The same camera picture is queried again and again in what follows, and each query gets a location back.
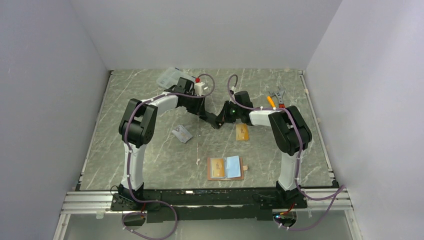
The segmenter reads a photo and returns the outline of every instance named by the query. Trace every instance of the black and white robotic arm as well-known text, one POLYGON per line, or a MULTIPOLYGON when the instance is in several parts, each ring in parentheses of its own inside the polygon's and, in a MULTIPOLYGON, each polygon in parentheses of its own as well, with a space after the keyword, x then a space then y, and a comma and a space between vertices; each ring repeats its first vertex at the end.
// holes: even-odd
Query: black and white robotic arm
MULTIPOLYGON (((243 123, 250 126, 267 126, 272 128, 275 142, 281 150, 281 172, 278 178, 278 184, 284 191, 290 191, 296 188, 296 160, 297 152, 302 148, 308 147, 308 143, 312 140, 312 134, 306 125, 302 115, 295 106, 286 108, 293 117, 296 127, 302 138, 302 146, 299 146, 299 140, 292 128, 292 123, 287 113, 277 110, 249 110, 236 105, 232 101, 225 101, 223 109, 218 116, 205 111, 205 98, 190 98, 184 95, 195 95, 196 89, 199 89, 194 82, 180 78, 178 84, 167 89, 159 99, 153 100, 148 104, 144 104, 136 112, 136 117, 142 117, 141 121, 133 120, 128 129, 127 140, 131 147, 124 143, 125 148, 125 169, 122 182, 118 187, 119 196, 131 201, 129 188, 132 189, 135 197, 142 199, 143 196, 143 162, 146 146, 153 137, 157 115, 161 115, 168 110, 178 107, 185 107, 189 113, 198 115, 200 119, 208 122, 215 129, 219 129, 224 123, 235 123, 240 119, 243 123), (131 176, 131 186, 128 186, 127 163, 129 164, 129 174, 131 176)), ((246 107, 253 107, 246 91, 236 92, 235 100, 246 107)), ((131 99, 127 105, 124 116, 119 125, 119 133, 122 140, 125 138, 125 131, 131 114, 136 107, 146 100, 131 99)))

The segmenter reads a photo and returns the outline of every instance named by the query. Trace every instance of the blue paper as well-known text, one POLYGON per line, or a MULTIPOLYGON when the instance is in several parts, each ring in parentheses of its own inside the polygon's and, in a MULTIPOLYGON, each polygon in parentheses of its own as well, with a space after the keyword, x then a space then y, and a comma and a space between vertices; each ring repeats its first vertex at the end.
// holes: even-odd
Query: blue paper
POLYGON ((226 177, 230 178, 238 178, 242 176, 240 170, 240 159, 239 156, 229 156, 226 158, 226 177))

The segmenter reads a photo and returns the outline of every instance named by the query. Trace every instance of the orange handle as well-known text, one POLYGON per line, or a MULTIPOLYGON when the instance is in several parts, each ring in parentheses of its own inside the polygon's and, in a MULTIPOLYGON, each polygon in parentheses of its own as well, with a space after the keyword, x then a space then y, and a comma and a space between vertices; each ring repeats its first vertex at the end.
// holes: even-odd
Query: orange handle
POLYGON ((268 103, 269 105, 271 105, 271 107, 275 108, 276 105, 274 104, 273 99, 270 96, 267 96, 266 99, 268 99, 268 103))

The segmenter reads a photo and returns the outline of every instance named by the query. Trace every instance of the white wall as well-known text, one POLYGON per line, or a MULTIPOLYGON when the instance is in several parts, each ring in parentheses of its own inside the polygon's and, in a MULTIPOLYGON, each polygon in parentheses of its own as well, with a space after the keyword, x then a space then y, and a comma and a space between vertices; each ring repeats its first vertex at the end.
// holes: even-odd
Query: white wall
POLYGON ((109 69, 305 69, 342 0, 71 0, 109 69))
POLYGON ((424 2, 344 0, 306 73, 364 239, 422 239, 424 2))
POLYGON ((0 1, 0 239, 53 238, 107 79, 69 1, 0 1))

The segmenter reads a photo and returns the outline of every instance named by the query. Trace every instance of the clear plastic container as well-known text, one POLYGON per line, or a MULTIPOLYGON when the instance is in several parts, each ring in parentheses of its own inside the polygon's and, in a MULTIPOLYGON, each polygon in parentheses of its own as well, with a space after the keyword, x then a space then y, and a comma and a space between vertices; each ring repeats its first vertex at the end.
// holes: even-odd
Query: clear plastic container
POLYGON ((156 83, 164 89, 169 89, 172 85, 176 85, 180 78, 185 78, 193 82, 196 79, 194 76, 190 76, 176 67, 170 67, 157 78, 156 83))

